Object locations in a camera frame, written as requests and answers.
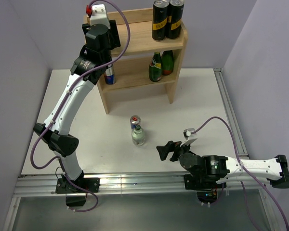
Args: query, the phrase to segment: gray floor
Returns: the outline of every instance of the gray floor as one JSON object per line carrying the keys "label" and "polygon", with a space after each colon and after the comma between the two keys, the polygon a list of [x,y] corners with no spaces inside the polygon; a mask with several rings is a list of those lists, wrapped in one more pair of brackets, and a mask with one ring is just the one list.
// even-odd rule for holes
{"label": "gray floor", "polygon": [[[14,231],[253,231],[242,191],[230,191],[211,208],[201,207],[195,192],[99,196],[86,213],[66,210],[64,197],[22,198]],[[92,205],[93,197],[87,206]],[[250,211],[269,230],[258,190],[248,191]]]}

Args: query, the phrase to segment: clear glass bottle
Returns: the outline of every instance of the clear glass bottle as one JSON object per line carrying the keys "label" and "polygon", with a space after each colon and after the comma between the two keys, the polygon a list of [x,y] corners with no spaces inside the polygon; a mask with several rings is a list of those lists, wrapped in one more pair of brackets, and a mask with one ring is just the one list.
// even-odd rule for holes
{"label": "clear glass bottle", "polygon": [[136,125],[131,131],[131,139],[136,146],[141,146],[145,143],[145,132],[140,125]]}

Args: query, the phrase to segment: yellow label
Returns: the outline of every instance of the yellow label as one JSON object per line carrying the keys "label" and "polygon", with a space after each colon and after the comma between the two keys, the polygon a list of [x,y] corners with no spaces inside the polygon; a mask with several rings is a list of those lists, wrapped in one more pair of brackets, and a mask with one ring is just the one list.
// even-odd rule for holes
{"label": "yellow label", "polygon": [[181,25],[181,19],[177,22],[171,25],[171,30],[174,30],[178,28]]}
{"label": "yellow label", "polygon": [[163,28],[166,25],[166,23],[167,23],[167,18],[165,18],[165,20],[160,23],[153,23],[153,30],[159,30]]}

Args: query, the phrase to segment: red cap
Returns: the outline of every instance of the red cap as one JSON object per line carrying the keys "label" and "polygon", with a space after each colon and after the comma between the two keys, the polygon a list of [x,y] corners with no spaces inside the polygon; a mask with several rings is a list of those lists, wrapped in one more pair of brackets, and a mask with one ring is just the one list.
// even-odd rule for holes
{"label": "red cap", "polygon": [[87,14],[89,17],[91,17],[91,15],[92,15],[92,7],[89,6],[89,5],[87,5],[87,7],[86,7],[86,14]]}

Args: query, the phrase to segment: metal frame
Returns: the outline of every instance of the metal frame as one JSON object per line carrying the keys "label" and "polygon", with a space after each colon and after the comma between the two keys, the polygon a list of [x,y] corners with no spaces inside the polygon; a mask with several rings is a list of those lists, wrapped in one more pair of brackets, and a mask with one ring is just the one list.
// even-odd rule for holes
{"label": "metal frame", "polygon": [[[232,108],[228,92],[223,80],[221,68],[214,69],[217,85],[219,87],[228,122],[236,140],[238,153],[242,158],[248,158],[245,144]],[[99,177],[100,189],[97,195],[101,194],[137,194],[137,193],[177,193],[186,192],[183,175],[187,172],[169,173],[141,173],[141,174],[89,174],[85,177]],[[11,201],[8,216],[5,221],[4,230],[12,230],[17,209],[21,197],[38,196],[65,196],[65,194],[55,194],[57,178],[54,175],[23,176],[18,178],[13,198]],[[259,189],[263,206],[273,231],[280,230],[272,202],[268,199],[266,192],[260,189],[256,182],[246,183],[247,189]],[[240,182],[227,183],[226,194],[229,190],[241,190]]]}

